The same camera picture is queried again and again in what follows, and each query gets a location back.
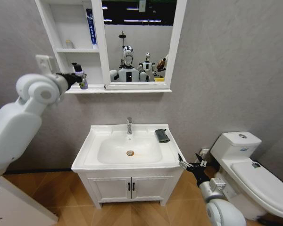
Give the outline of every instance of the baseboard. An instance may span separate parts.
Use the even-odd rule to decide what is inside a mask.
[[[21,174],[21,173],[48,173],[48,172],[64,172],[71,171],[71,168],[63,168],[63,169],[23,169],[23,170],[7,170],[6,174]]]

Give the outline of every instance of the faucet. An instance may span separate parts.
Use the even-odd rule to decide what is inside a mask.
[[[132,128],[131,128],[131,126],[132,126],[132,118],[128,117],[127,118],[127,138],[129,140],[132,139]]]

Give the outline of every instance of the toilet tank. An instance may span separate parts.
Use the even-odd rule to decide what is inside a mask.
[[[261,140],[249,132],[223,133],[211,148],[211,154],[220,159],[245,159],[256,150]]]

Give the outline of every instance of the toilet lid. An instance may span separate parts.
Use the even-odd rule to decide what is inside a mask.
[[[240,180],[258,197],[283,211],[283,182],[257,162],[238,162],[231,165]]]

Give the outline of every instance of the sink basin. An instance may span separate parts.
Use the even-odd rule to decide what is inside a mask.
[[[98,152],[98,160],[105,164],[153,163],[162,159],[159,142],[153,136],[134,136],[129,140],[115,133],[104,140]]]
[[[158,142],[157,129],[166,129],[168,143]],[[72,170],[178,167],[182,154],[168,124],[133,124],[131,140],[126,132],[127,125],[91,126]]]

